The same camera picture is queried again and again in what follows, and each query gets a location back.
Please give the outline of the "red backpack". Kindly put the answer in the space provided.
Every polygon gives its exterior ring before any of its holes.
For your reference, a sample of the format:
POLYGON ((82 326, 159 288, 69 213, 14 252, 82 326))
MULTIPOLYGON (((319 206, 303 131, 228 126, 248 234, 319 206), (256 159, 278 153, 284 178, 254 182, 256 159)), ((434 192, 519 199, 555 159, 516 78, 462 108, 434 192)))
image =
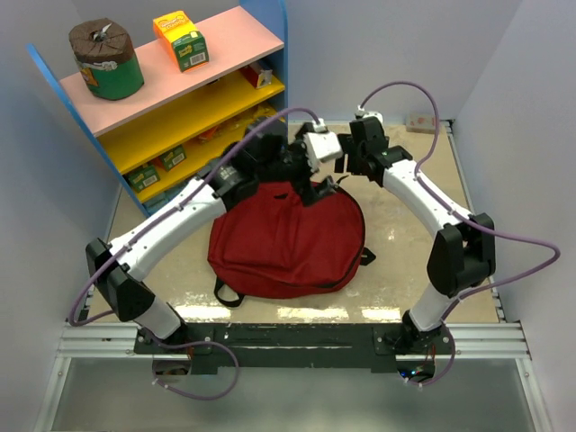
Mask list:
POLYGON ((220 304, 245 297, 286 300, 343 289, 376 259, 365 245, 365 217, 343 187, 311 206, 288 183, 257 193, 216 219, 207 260, 220 304))

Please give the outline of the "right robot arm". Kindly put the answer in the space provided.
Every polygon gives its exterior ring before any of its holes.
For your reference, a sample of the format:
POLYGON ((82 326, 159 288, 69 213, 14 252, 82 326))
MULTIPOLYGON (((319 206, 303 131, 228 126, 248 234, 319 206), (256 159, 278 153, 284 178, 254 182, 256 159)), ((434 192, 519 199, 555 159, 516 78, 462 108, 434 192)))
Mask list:
POLYGON ((496 270, 494 228, 485 213, 473 215, 448 200, 401 146, 391 147, 381 121, 373 116, 349 123, 338 134, 345 155, 335 163, 339 173, 366 176, 395 195, 433 238, 427 261, 428 286, 402 316, 400 329, 387 337, 398 354, 422 353, 440 333, 448 310, 462 292, 476 288, 496 270))

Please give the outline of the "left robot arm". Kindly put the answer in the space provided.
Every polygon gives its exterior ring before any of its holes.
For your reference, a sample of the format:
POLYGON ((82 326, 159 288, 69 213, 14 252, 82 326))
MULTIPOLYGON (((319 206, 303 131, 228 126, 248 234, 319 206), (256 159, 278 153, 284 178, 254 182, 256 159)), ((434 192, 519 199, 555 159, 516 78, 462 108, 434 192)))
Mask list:
POLYGON ((167 302, 144 283, 150 271, 203 225, 252 197, 262 183, 286 182, 312 205, 335 190, 332 178, 311 182, 320 165, 340 158, 336 134, 323 121, 305 122, 294 142, 275 117, 251 124, 242 140, 230 144, 188 182, 184 190, 132 231, 86 248, 89 286, 105 298, 120 321, 133 321, 149 331, 167 353, 180 351, 187 326, 167 302))

